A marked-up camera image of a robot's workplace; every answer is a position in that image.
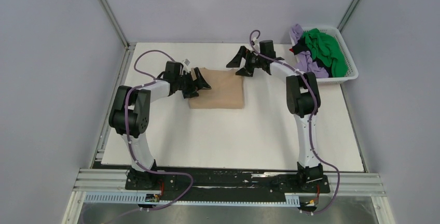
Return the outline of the beige t shirt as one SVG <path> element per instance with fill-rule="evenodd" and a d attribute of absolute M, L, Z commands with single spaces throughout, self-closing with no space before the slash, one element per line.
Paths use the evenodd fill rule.
<path fill-rule="evenodd" d="M 245 106 L 244 77 L 236 69 L 226 71 L 199 68 L 211 89 L 198 91 L 197 97 L 188 100 L 191 109 L 243 109 Z"/>

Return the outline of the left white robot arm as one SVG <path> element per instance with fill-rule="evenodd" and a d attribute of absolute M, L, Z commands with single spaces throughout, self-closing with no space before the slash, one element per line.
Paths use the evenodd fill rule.
<path fill-rule="evenodd" d="M 130 153 L 131 168 L 126 189 L 154 189 L 166 175 L 157 170 L 146 138 L 152 102 L 178 91 L 184 99 L 190 99 L 198 97 L 200 90 L 211 88 L 200 68 L 187 71 L 183 63 L 173 61 L 167 62 L 164 71 L 152 82 L 135 87 L 118 87 L 108 122 L 123 139 Z"/>

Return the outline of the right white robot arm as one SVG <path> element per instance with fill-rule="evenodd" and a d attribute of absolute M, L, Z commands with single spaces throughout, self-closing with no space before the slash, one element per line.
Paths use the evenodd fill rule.
<path fill-rule="evenodd" d="M 236 75 L 244 77 L 252 77 L 254 70 L 260 68 L 285 83 L 287 108 L 295 118 L 298 133 L 296 184 L 302 191 L 312 190 L 317 181 L 324 177 L 323 166 L 313 144 L 317 113 L 321 104 L 315 74 L 300 72 L 283 58 L 277 57 L 271 40 L 261 41 L 259 51 L 253 46 L 251 49 L 240 46 L 226 67 L 238 68 Z"/>

